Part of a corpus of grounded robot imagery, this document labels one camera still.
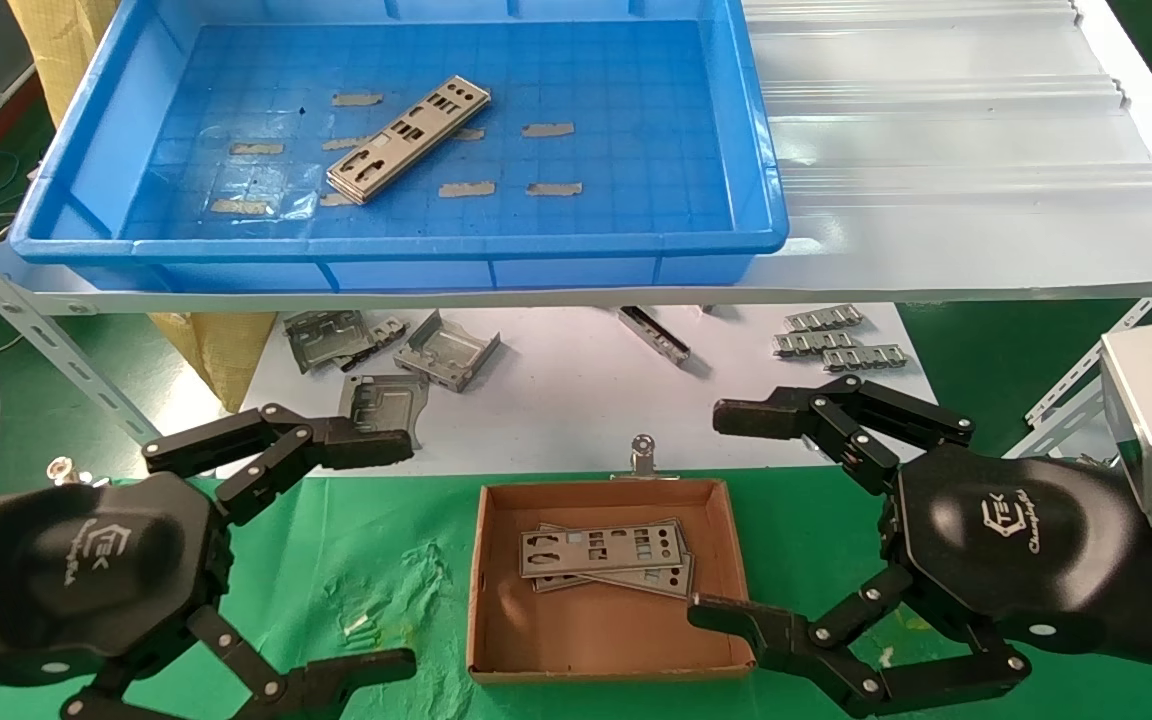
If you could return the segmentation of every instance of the grid pattern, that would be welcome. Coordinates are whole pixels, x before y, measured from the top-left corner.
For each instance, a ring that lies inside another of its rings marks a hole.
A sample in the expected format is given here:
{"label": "grid pattern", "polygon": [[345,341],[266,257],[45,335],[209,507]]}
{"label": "grid pattern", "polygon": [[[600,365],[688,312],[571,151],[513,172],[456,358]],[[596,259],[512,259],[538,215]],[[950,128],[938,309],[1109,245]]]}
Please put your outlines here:
{"label": "grid pattern", "polygon": [[[319,206],[333,138],[379,131],[453,74],[492,92],[468,127],[365,206]],[[338,108],[333,94],[380,92]],[[529,123],[575,124],[522,137]],[[234,142],[283,143],[230,156]],[[484,197],[442,183],[494,181]],[[531,197],[533,182],[584,183]],[[264,217],[212,200],[265,202]],[[694,22],[206,26],[166,114],[124,237],[361,238],[727,232],[723,167]]]}

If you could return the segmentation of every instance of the cardboard box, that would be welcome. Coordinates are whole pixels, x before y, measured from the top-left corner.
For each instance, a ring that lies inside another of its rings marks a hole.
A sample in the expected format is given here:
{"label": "cardboard box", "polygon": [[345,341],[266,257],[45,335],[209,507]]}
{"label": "cardboard box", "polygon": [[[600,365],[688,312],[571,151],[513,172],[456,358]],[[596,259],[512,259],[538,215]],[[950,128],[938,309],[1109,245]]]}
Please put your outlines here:
{"label": "cardboard box", "polygon": [[556,680],[704,680],[748,674],[741,639],[692,628],[687,601],[590,583],[536,593],[518,577],[520,535],[539,523],[600,528],[679,518],[695,555],[692,592],[748,600],[722,480],[600,480],[487,486],[479,500],[467,664],[483,684]]}

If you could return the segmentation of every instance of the blue tray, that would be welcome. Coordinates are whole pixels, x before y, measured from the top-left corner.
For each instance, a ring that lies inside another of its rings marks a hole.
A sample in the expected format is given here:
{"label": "blue tray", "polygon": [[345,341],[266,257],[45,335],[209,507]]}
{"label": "blue tray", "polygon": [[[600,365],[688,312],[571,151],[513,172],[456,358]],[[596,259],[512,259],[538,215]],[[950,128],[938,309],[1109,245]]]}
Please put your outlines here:
{"label": "blue tray", "polygon": [[[321,204],[347,151],[324,143],[452,74],[492,92],[484,137]],[[364,92],[382,100],[333,104]],[[479,181],[497,190],[439,197]],[[124,0],[22,220],[22,258],[142,291],[727,285],[788,232],[738,0]]]}

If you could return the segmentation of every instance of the robotic hand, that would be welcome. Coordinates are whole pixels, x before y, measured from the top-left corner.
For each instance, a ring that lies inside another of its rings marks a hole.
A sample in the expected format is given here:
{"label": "robotic hand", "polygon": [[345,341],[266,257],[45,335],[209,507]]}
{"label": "robotic hand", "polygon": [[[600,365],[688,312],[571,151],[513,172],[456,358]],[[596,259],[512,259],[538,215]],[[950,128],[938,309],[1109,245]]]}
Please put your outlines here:
{"label": "robotic hand", "polygon": [[[887,568],[817,620],[696,594],[692,626],[738,635],[765,670],[799,675],[851,717],[1007,694],[1030,673],[1009,641],[1152,665],[1152,528],[1116,469],[968,449],[973,423],[856,377],[722,400],[719,433],[809,438],[884,497]],[[901,465],[864,427],[923,448]],[[971,655],[874,670],[847,650],[901,602]]]}
{"label": "robotic hand", "polygon": [[[65,484],[0,497],[0,685],[96,674],[65,720],[179,720],[123,703],[202,641],[250,689],[236,720],[335,720],[353,691],[410,679],[410,650],[268,665],[218,611],[233,562],[230,525],[256,518],[314,465],[365,468],[412,456],[406,430],[361,433],[344,418],[265,406],[143,447],[145,480]],[[260,454],[215,490],[183,478]]]}

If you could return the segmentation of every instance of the green cloth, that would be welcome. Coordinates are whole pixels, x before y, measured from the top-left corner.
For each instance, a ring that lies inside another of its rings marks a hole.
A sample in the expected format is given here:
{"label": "green cloth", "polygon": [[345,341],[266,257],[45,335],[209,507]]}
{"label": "green cloth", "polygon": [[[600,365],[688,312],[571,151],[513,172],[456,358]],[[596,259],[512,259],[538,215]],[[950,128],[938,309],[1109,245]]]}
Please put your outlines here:
{"label": "green cloth", "polygon": [[[878,501],[835,468],[691,476],[730,483],[755,600],[818,615],[881,568]],[[303,480],[257,521],[234,530],[237,562],[221,612],[280,670],[348,652],[412,647],[420,665],[416,679],[362,689],[346,720],[846,717],[805,680],[759,670],[738,682],[477,687],[465,674],[465,632],[479,486],[525,480],[536,478]],[[895,665],[965,652],[909,609],[884,620],[867,638],[855,647],[870,662],[887,647]],[[1010,696],[910,715],[1152,717],[1152,667],[1023,650],[1034,674]],[[54,720],[81,685],[0,688],[0,720]],[[244,697],[237,680],[197,646],[128,694],[129,702],[191,720],[228,719]]]}

